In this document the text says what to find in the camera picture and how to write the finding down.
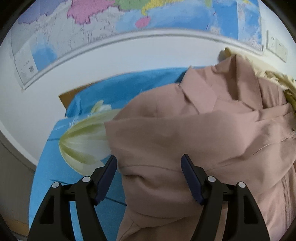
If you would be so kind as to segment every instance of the cloth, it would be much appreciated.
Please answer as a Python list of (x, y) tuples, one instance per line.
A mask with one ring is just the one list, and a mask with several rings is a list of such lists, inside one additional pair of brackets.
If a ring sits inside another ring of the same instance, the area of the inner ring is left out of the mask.
[(245, 182), (279, 240), (295, 217), (295, 127), (280, 87), (239, 56), (141, 93), (105, 123), (127, 204), (117, 240), (190, 240), (202, 206), (181, 171), (185, 153), (221, 182)]
[(287, 101), (292, 105), (294, 112), (296, 113), (296, 81), (292, 76), (280, 73), (273, 66), (246, 53), (234, 51), (230, 48), (225, 48), (224, 54), (226, 57), (233, 55), (240, 56), (251, 64), (255, 76), (265, 78), (279, 85), (284, 91)]

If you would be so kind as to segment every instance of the wall socket panel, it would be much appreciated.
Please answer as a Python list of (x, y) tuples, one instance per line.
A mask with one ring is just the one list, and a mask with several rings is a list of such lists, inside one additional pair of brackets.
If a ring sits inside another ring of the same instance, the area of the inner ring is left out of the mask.
[(288, 61), (288, 49), (269, 30), (267, 31), (266, 48), (277, 55), (284, 62)]

